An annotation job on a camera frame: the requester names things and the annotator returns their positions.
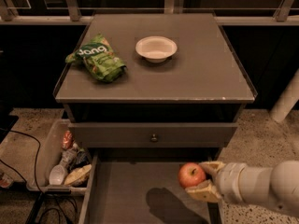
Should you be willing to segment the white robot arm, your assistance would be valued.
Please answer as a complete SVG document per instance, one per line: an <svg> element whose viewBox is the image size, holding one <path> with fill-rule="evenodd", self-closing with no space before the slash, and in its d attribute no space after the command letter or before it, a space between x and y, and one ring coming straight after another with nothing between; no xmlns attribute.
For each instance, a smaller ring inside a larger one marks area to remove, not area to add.
<svg viewBox="0 0 299 224"><path fill-rule="evenodd" d="M200 162L199 166L212 178L185 189L193 199L258 205L282 215L299 217L299 161L284 161L274 167L221 161Z"/></svg>

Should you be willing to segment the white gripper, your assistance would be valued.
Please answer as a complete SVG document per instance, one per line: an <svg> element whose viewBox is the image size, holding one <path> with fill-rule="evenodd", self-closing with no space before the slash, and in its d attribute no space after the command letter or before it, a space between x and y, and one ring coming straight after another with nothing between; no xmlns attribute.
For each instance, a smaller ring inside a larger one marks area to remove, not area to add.
<svg viewBox="0 0 299 224"><path fill-rule="evenodd" d="M222 161L203 161L199 166L204 170L208 180L185 191L196 201L217 203L221 198L227 203L243 203L239 187L241 172L247 167L245 163ZM215 185L210 179L215 178Z"/></svg>

